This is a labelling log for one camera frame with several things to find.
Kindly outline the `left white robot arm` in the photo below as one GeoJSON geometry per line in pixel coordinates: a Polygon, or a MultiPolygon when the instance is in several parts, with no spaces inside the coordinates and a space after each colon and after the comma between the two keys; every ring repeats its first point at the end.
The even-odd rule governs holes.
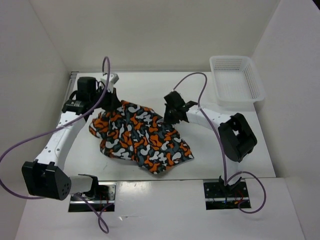
{"type": "Polygon", "coordinates": [[[26,161],[22,175],[32,196],[64,200],[68,195],[82,193],[94,200],[100,194],[98,178],[90,174],[67,176],[64,173],[69,151],[89,116],[95,109],[113,110],[120,106],[114,84],[119,80],[115,73],[105,74],[100,80],[80,77],[62,107],[57,131],[34,161],[26,161]]]}

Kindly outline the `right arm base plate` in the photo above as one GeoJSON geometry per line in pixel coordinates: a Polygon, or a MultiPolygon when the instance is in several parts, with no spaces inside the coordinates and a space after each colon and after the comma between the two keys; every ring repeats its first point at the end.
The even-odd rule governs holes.
{"type": "Polygon", "coordinates": [[[224,184],[217,179],[203,181],[206,210],[237,209],[238,204],[242,209],[251,208],[247,184],[244,180],[229,189],[224,187],[224,184]]]}

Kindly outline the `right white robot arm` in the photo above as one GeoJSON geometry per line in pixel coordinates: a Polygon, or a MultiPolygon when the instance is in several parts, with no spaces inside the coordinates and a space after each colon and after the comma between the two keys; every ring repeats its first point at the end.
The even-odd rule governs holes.
{"type": "Polygon", "coordinates": [[[219,191],[230,197],[242,179],[240,162],[253,150],[258,140],[245,116],[227,115],[200,106],[199,102],[184,101],[177,91],[164,97],[164,121],[169,124],[187,122],[214,132],[222,153],[223,173],[219,177],[219,191]]]}

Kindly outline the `orange camo patterned shorts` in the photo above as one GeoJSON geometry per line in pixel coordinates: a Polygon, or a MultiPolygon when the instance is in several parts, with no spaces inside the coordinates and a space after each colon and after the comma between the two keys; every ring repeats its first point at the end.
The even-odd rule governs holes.
{"type": "Polygon", "coordinates": [[[122,100],[113,111],[93,118],[89,132],[100,139],[100,152],[135,162],[154,175],[194,159],[180,133],[153,109],[122,100]]]}

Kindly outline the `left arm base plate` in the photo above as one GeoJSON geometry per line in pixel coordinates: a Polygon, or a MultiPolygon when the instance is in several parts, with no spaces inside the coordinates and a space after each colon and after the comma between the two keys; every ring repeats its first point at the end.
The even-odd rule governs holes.
{"type": "MultiPolygon", "coordinates": [[[[81,196],[86,199],[89,205],[98,213],[114,212],[117,183],[115,181],[100,181],[97,193],[94,196],[87,196],[84,193],[81,196]]],[[[69,213],[87,213],[92,209],[78,196],[71,196],[68,206],[69,213]]]]}

